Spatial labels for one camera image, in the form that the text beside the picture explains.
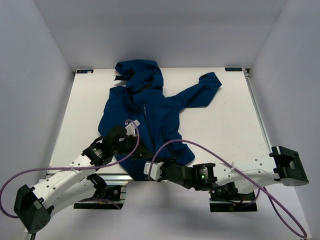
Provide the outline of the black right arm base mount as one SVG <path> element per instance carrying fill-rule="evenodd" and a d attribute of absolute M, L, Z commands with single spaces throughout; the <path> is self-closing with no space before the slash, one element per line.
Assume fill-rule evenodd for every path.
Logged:
<path fill-rule="evenodd" d="M 235 184 L 228 183 L 214 187 L 209 191 L 209 207 L 211 213 L 248 213 L 257 212 L 258 194 L 238 193 Z"/>

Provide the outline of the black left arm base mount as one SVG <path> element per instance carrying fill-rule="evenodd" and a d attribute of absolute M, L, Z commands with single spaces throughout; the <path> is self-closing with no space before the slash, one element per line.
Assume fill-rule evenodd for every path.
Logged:
<path fill-rule="evenodd" d="M 84 178 L 81 183 L 93 190 L 90 197 L 85 197 L 83 200 L 76 202 L 73 205 L 74 209 L 82 210 L 121 210 L 127 193 L 127 186 L 123 183 L 118 184 L 110 181 L 105 181 L 96 173 Z"/>

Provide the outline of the blue zip-up jacket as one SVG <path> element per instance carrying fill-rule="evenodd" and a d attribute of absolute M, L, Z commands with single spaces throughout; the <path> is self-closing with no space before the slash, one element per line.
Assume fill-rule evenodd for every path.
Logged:
<path fill-rule="evenodd" d="M 175 158 L 178 164 L 188 165 L 195 159 L 190 148 L 180 142 L 178 132 L 180 112 L 185 108 L 207 107 L 221 87 L 214 72 L 199 77 L 198 83 L 176 95 L 163 95 L 164 78 L 158 64 L 151 60 L 128 60 L 115 66 L 117 81 L 125 86 L 109 90 L 109 98 L 98 125 L 98 132 L 105 136 L 115 125 L 128 119 L 139 121 L 140 142 L 155 154 L 161 146 L 174 140 L 161 150 L 159 158 Z"/>

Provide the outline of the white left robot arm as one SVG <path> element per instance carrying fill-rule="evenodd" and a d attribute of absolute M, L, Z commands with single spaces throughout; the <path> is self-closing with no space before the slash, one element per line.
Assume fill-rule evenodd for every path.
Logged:
<path fill-rule="evenodd" d="M 147 153 L 140 144 L 138 120 L 113 126 L 106 136 L 96 138 L 67 167 L 31 187 L 21 186 L 13 210 L 31 235 L 42 230 L 64 208 L 83 200 L 105 196 L 106 183 L 97 170 L 114 166 L 114 157 L 139 159 Z"/>

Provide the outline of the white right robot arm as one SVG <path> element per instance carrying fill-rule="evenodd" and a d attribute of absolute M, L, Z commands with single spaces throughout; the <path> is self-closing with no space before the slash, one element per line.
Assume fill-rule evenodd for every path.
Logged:
<path fill-rule="evenodd" d="M 160 167 L 160 171 L 161 181 L 196 191 L 225 191 L 233 200 L 251 193 L 258 185 L 295 187 L 309 184 L 299 153 L 283 146 L 273 146 L 270 154 L 252 161 L 236 162 L 231 167 L 224 163 L 202 163 L 191 167 L 167 163 Z"/>

